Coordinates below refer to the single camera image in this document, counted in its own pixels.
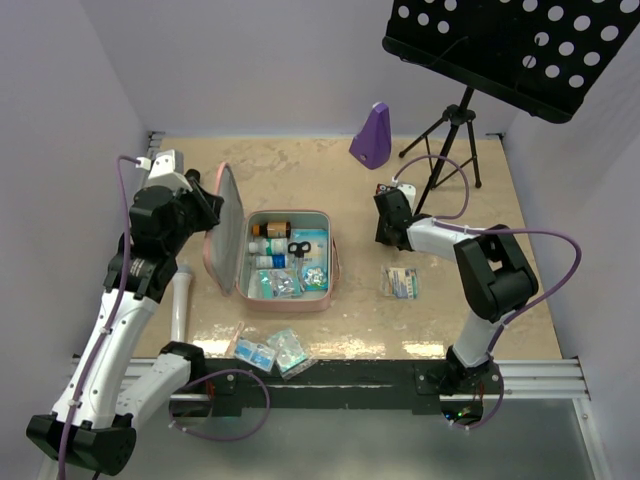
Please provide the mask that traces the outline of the large blue packet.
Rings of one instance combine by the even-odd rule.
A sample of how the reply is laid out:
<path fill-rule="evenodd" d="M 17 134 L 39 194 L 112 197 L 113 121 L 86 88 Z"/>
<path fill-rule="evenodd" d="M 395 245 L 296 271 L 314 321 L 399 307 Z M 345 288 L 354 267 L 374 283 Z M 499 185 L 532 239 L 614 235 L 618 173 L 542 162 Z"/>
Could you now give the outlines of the large blue packet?
<path fill-rule="evenodd" d="M 293 229 L 291 231 L 291 242 L 308 241 L 311 243 L 311 251 L 304 256 L 304 262 L 300 269 L 297 269 L 301 287 L 305 291 L 323 291 L 328 289 L 329 268 L 328 268 L 328 232 L 323 229 Z"/>

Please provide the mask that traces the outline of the black handled scissors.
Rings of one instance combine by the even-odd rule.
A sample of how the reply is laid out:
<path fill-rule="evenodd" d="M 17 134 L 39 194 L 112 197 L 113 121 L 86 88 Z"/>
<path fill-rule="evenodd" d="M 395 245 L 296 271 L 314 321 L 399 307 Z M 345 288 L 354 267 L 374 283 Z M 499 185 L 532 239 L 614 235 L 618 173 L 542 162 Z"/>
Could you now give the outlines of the black handled scissors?
<path fill-rule="evenodd" d="M 311 251 L 311 243 L 308 241 L 291 242 L 288 244 L 288 253 L 295 258 L 295 265 L 300 269 L 304 262 L 304 256 Z"/>

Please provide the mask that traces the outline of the white green bottle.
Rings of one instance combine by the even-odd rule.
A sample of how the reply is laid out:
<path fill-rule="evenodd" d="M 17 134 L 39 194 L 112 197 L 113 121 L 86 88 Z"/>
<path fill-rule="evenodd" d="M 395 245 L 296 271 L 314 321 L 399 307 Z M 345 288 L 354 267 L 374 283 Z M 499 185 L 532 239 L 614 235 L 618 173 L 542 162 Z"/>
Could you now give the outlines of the white green bottle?
<path fill-rule="evenodd" d="M 284 255 L 288 252 L 288 241 L 286 238 L 264 238 L 250 242 L 248 251 L 256 255 Z"/>

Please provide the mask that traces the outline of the brown medicine bottle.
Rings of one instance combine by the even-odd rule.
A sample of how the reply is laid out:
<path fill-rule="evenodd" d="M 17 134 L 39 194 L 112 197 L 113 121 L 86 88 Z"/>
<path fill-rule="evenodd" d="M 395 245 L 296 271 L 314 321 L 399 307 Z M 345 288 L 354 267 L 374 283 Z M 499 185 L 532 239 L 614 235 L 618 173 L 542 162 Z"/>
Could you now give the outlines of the brown medicine bottle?
<path fill-rule="evenodd" d="M 291 223 L 288 221 L 270 221 L 262 224 L 254 224 L 251 227 L 254 237 L 267 239 L 288 239 L 291 237 Z"/>

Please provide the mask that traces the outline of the pink medicine kit case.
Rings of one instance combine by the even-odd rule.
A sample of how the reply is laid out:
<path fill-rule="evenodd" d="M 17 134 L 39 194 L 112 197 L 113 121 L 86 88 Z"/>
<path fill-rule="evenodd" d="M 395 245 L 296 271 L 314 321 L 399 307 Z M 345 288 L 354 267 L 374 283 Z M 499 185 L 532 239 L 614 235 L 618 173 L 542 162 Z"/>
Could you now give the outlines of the pink medicine kit case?
<path fill-rule="evenodd" d="M 231 166 L 217 170 L 220 224 L 207 232 L 203 262 L 221 292 L 240 293 L 256 311 L 310 313 L 329 308 L 340 264 L 327 214 L 318 210 L 245 213 Z"/>

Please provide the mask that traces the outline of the white blue small bottle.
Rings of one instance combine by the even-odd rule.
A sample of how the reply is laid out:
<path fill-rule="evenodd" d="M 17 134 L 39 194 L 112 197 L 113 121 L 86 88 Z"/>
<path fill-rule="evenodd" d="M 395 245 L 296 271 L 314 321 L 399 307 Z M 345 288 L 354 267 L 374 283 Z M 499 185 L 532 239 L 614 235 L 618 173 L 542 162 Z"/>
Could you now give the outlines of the white blue small bottle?
<path fill-rule="evenodd" d="M 254 263 L 257 269 L 285 269 L 288 267 L 288 257 L 283 254 L 259 255 Z"/>

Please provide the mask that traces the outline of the teal topped zip bag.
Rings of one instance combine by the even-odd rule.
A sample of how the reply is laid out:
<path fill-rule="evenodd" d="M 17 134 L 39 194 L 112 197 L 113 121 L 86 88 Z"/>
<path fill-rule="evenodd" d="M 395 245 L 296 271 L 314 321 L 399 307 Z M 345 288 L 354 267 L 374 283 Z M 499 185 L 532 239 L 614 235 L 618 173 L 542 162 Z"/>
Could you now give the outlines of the teal topped zip bag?
<path fill-rule="evenodd" d="M 262 269 L 257 274 L 259 291 L 263 299 L 289 299 L 299 297 L 303 293 L 295 270 Z"/>

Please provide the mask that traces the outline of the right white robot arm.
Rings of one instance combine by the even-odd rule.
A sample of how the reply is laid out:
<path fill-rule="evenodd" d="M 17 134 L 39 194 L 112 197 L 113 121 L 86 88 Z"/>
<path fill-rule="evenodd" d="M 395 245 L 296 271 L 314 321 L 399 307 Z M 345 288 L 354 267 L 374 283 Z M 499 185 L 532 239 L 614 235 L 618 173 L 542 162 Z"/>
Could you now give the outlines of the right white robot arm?
<path fill-rule="evenodd" d="M 401 251 L 431 254 L 458 268 L 470 308 L 463 330 L 449 349 L 448 386 L 469 392 L 481 380 L 480 366 L 489 360 L 490 343 L 507 316 L 526 306 L 539 288 L 519 243 L 507 226 L 477 233 L 412 213 L 405 194 L 395 187 L 376 192 L 379 214 L 376 241 Z"/>

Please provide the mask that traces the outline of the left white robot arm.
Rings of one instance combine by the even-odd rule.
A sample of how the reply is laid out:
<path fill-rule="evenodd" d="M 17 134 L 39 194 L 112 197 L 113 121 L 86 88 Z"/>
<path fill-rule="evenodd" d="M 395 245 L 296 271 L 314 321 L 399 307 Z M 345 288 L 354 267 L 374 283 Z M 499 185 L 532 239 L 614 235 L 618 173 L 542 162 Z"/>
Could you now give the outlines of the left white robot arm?
<path fill-rule="evenodd" d="M 195 233 L 219 224 L 223 199 L 204 190 L 195 170 L 179 183 L 147 184 L 128 207 L 108 264 L 95 327 L 71 380 L 50 412 L 31 417 L 27 438 L 57 461 L 114 476 L 131 457 L 137 431 L 175 390 L 200 390 L 204 353 L 185 342 L 161 349 L 150 373 L 121 387 L 133 350 L 178 271 L 177 255 Z"/>

